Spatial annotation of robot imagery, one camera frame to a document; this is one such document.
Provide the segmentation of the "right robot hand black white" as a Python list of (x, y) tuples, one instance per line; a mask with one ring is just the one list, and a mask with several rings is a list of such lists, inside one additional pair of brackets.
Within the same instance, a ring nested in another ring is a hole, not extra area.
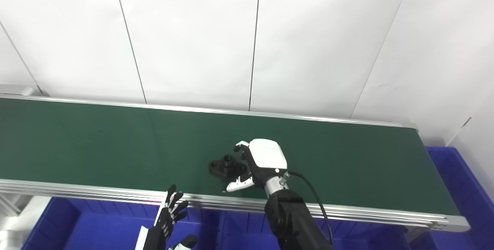
[(279, 190), (289, 188), (287, 182), (291, 174), (284, 153), (277, 142), (256, 138), (250, 142), (240, 141), (233, 150), (240, 152), (241, 159), (247, 162), (247, 172), (227, 184), (224, 192), (258, 187), (270, 197)]

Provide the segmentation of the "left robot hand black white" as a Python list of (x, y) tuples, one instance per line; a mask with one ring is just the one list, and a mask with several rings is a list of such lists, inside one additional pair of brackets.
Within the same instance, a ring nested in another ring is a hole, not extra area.
[(152, 227), (141, 227), (136, 250), (164, 250), (178, 221), (187, 217), (189, 201), (182, 201), (184, 193), (177, 191), (175, 184), (166, 191)]

